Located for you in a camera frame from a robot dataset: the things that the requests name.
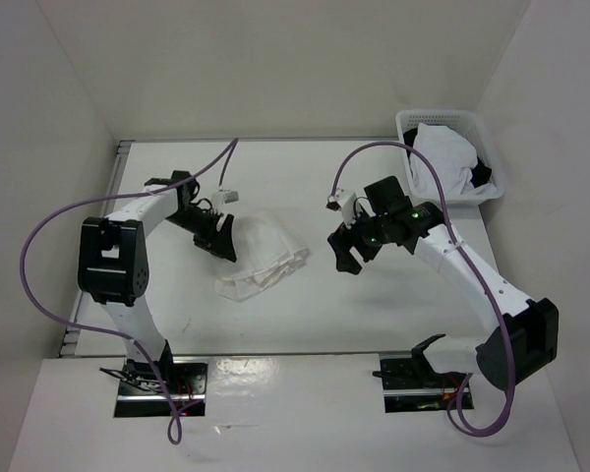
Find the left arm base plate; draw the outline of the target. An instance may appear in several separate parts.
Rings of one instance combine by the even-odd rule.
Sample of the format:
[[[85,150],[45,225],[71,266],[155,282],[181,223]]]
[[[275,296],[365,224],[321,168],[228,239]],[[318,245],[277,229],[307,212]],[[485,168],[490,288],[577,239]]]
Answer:
[[[203,417],[206,411],[207,358],[177,357],[174,359],[176,379],[168,384],[175,407],[182,417]],[[153,374],[139,377],[122,371],[107,370],[106,374],[119,381],[115,400],[115,418],[170,417],[171,409],[161,386]]]

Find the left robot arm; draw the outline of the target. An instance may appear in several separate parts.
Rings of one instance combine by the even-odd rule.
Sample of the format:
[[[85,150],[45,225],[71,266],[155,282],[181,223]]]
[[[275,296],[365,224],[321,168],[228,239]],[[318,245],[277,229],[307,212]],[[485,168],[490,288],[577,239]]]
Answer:
[[[125,371],[157,393],[177,380],[170,345],[157,329],[146,300],[148,235],[168,221],[193,235],[196,247],[235,263],[234,216],[195,201],[199,183],[187,171],[151,178],[141,195],[104,217],[89,217],[81,229],[78,284],[101,305],[125,335]]]

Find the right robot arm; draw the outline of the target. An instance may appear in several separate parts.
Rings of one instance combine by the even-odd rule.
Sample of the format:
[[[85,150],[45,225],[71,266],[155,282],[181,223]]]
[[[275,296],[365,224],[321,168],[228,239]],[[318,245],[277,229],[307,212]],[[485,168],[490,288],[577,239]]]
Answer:
[[[435,334],[416,345],[410,365],[416,383],[432,386],[447,373],[480,374],[505,391],[555,360],[559,310],[552,301],[535,301],[511,285],[455,227],[445,224],[436,205],[413,205],[396,178],[367,186],[365,197],[369,209],[343,189],[327,199],[327,208],[342,216],[327,238],[337,270],[357,275],[382,246],[403,248],[461,293],[487,333],[465,338]]]

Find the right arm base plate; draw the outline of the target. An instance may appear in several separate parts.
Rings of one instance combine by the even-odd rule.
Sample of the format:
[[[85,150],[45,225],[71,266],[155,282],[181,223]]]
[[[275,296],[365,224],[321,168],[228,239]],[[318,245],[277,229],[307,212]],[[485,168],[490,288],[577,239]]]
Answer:
[[[444,411],[459,394],[465,374],[419,372],[408,355],[382,356],[372,376],[382,383],[386,413]],[[461,395],[463,409],[473,409],[470,387]]]

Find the cream pleated skirt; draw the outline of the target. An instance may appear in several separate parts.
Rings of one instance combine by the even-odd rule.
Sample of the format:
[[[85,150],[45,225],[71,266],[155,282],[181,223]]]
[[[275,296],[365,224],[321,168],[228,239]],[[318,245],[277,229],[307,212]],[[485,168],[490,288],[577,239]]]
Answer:
[[[217,295],[235,302],[269,289],[302,267],[310,255],[304,239],[271,210],[235,218],[232,238],[237,261],[213,261],[213,288]]]

